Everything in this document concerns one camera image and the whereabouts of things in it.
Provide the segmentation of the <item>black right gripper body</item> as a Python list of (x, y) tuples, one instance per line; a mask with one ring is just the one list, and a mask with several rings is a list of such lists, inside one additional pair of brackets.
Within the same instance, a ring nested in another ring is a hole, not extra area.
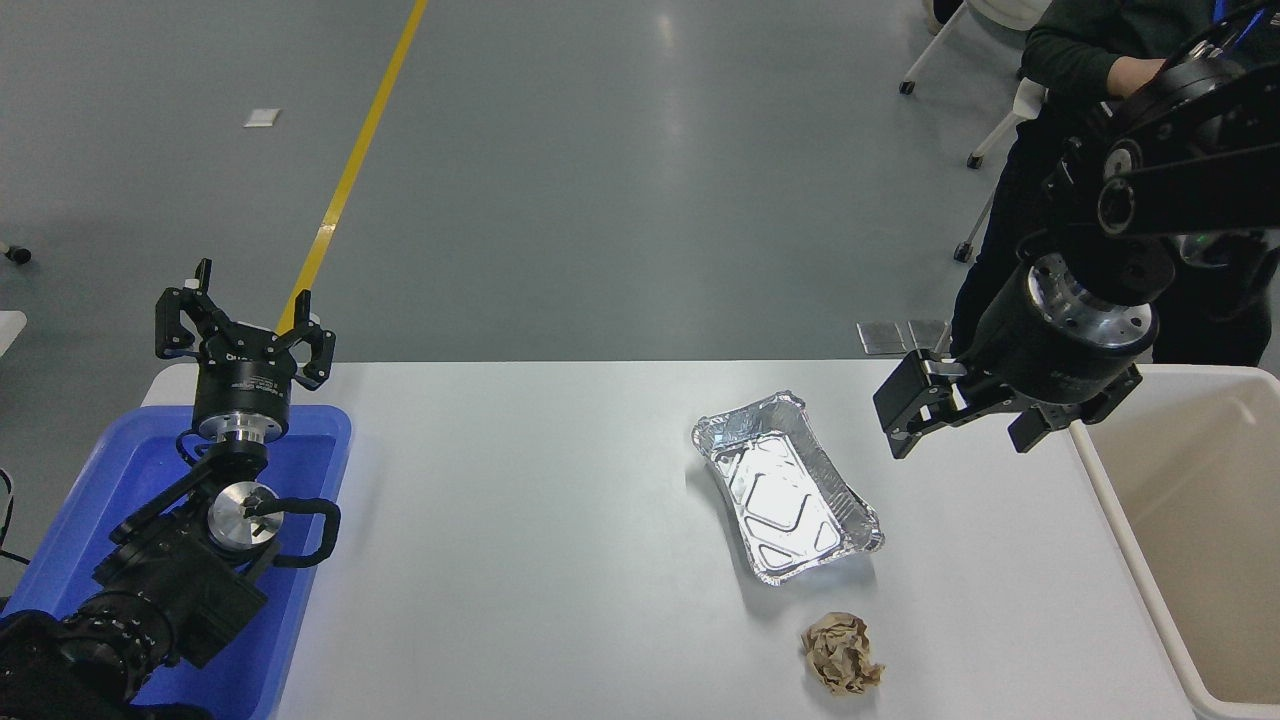
[(1083, 404), (1147, 350), (1147, 306), (1088, 291), (1066, 263), (1023, 263), (983, 313), (960, 363), (1042, 404)]

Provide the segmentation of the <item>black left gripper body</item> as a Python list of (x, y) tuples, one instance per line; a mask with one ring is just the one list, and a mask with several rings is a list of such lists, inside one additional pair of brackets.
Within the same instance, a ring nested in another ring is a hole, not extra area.
[(236, 413), (265, 416), (273, 433), (285, 433), (297, 361), (269, 355), (278, 346), (271, 331), (233, 325), (200, 345), (192, 428), (210, 433), (212, 423)]

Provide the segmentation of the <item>person's right hand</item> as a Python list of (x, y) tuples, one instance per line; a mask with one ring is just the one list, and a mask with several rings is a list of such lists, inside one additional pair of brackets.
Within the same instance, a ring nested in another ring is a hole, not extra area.
[(1108, 68), (1106, 90), (1110, 97), (1128, 99), (1148, 85), (1164, 68), (1165, 59), (1119, 56)]

